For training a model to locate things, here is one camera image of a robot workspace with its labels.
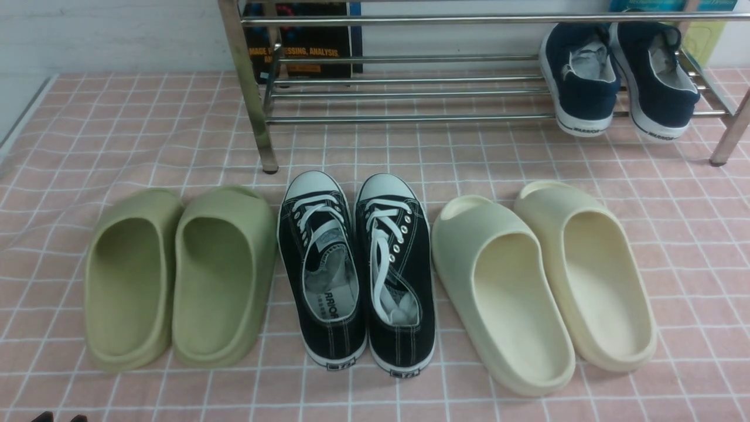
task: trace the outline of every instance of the cream slide sandal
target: cream slide sandal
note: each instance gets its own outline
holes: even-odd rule
[[[84,281],[86,346],[107,372],[146,365],[170,345],[179,197],[137,192],[102,213]]]
[[[514,211],[541,243],[552,292],[578,354],[625,372],[648,362],[656,324],[625,231],[588,194],[561,182],[525,186]]]
[[[469,195],[445,205],[433,263],[481,361],[515,393],[541,396],[570,381],[575,355],[534,233],[510,209]]]
[[[255,191],[216,188],[191,202],[177,229],[172,341],[202,368],[231,366],[253,347],[276,265],[276,221]]]

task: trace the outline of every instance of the book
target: book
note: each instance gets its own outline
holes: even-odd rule
[[[349,3],[349,15],[350,16],[362,16],[362,4],[361,3]],[[362,57],[362,27],[352,26],[352,56]],[[356,74],[362,73],[364,66],[362,63],[352,65],[352,70]]]
[[[277,3],[279,17],[295,16],[346,16],[349,5],[333,3]],[[248,3],[244,17],[259,17],[263,14],[263,3]],[[265,84],[271,71],[273,46],[269,31],[263,27],[245,28],[244,36],[249,46],[250,60],[258,83]],[[346,26],[284,26],[280,28],[281,43],[285,57],[351,57],[350,31]],[[352,65],[321,65],[300,63],[286,65],[289,77],[300,78],[349,78]]]
[[[611,12],[621,12],[629,8],[645,11],[681,11],[686,0],[612,0]],[[698,5],[701,12],[733,11],[737,0],[702,0]],[[725,23],[693,22],[682,40],[682,45],[701,66],[708,64],[711,53],[722,37]]]

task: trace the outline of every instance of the sneaker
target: sneaker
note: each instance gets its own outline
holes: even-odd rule
[[[365,351],[367,325],[347,198],[319,171],[300,174],[286,192],[277,237],[304,346],[328,370],[348,368]]]
[[[610,45],[628,84],[630,116],[655,142],[685,133],[701,99],[698,88],[677,62],[682,35],[657,22],[613,23]]]
[[[430,233],[411,188],[376,174],[355,202],[361,274],[369,281],[368,332],[375,362],[391,376],[419,375],[435,350]]]
[[[539,62],[560,128],[578,137],[602,134],[612,123],[620,90],[606,27],[556,24],[541,42]]]

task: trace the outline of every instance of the metal rod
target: metal rod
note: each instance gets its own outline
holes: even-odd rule
[[[263,112],[271,114],[274,107],[272,94],[276,85],[276,72],[279,70],[279,59],[284,55],[284,49],[281,43],[274,44],[274,55],[271,61],[271,68],[268,70],[268,79],[265,80],[265,98],[263,99]]]
[[[542,75],[512,75],[492,77],[433,77],[433,78],[393,78],[393,79],[285,79],[276,80],[276,85],[304,85],[304,86],[329,86],[329,85],[420,85],[435,83],[498,83],[498,82],[532,82],[544,80]]]
[[[279,170],[279,165],[271,144],[271,135],[266,124],[266,115],[263,112],[258,84],[255,81],[253,62],[250,60],[245,31],[240,24],[242,17],[237,8],[237,1],[218,0],[218,3],[221,19],[224,22],[224,30],[227,33],[226,39],[229,42],[229,51],[232,53],[232,60],[237,69],[237,78],[245,102],[244,105],[247,108],[247,116],[250,118],[250,126],[253,128],[260,163],[266,173],[276,173]]]
[[[278,17],[278,13],[276,12],[276,3],[273,2],[273,0],[265,0],[263,3],[263,16],[265,17],[271,17],[276,18]],[[283,44],[284,41],[281,38],[281,28],[280,27],[269,27],[265,29],[268,32],[268,41],[270,42],[269,46],[276,48],[276,44]],[[281,77],[288,77],[289,72],[287,71],[287,65],[280,65],[279,70],[279,76]]]
[[[723,117],[727,112],[722,110],[696,111],[694,117]],[[629,116],[627,111],[616,111],[615,117]],[[447,122],[513,122],[540,119],[554,119],[554,113],[538,114],[494,114],[488,116],[471,115],[405,115],[405,116],[321,116],[321,117],[271,117],[270,125],[345,125],[368,123],[447,123]]]
[[[724,131],[709,159],[709,163],[714,167],[727,164],[729,156],[732,155],[734,148],[750,125],[750,89],[748,89],[742,102],[739,103],[737,112],[732,116],[723,118],[722,121],[727,126],[727,130]]]
[[[495,95],[517,96],[517,95],[543,95],[549,93],[547,88],[507,89],[496,91],[461,91],[461,92],[274,92],[273,98],[284,100],[395,100],[395,99],[417,99],[417,98],[476,98],[491,97]]]
[[[713,80],[709,77],[706,77],[703,68],[695,59],[695,57],[688,53],[687,50],[681,49],[679,52],[679,60],[682,66],[688,70],[688,74],[692,74],[692,78],[699,79],[700,82],[705,84],[705,86],[699,86],[698,89],[701,90],[701,88],[703,88],[706,93],[710,92],[711,95],[703,94],[703,97],[706,99],[706,101],[709,102],[709,104],[711,104],[711,107],[721,108],[723,110],[726,110],[729,114],[734,114],[734,106],[726,99],[725,96],[723,96],[722,92],[719,90],[716,84],[714,84]]]
[[[454,62],[525,62],[538,60],[536,54],[498,55],[464,54],[441,56],[370,56],[370,57],[285,57],[282,63],[325,65],[373,65],[383,63],[454,63]]]
[[[701,0],[688,0],[685,2],[685,6],[682,8],[683,12],[695,12],[698,11],[698,5],[701,3]],[[682,21],[679,24],[677,24],[677,28],[680,32],[682,32],[682,36],[684,37],[685,34],[688,33],[688,29],[690,28],[690,22]]]
[[[244,18],[243,26],[369,26],[424,24],[489,24],[489,23],[582,23],[634,21],[736,21],[750,20],[750,13],[737,12],[634,12],[607,14],[499,14],[464,16],[389,15],[368,17],[279,17]]]

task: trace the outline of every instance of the white wall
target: white wall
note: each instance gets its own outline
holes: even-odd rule
[[[363,4],[364,14],[606,10],[608,0]],[[738,8],[750,11],[750,2]],[[365,27],[369,55],[529,53],[546,25]],[[750,65],[750,23],[731,23],[711,65]],[[0,0],[0,72],[213,71],[232,68],[215,0]]]

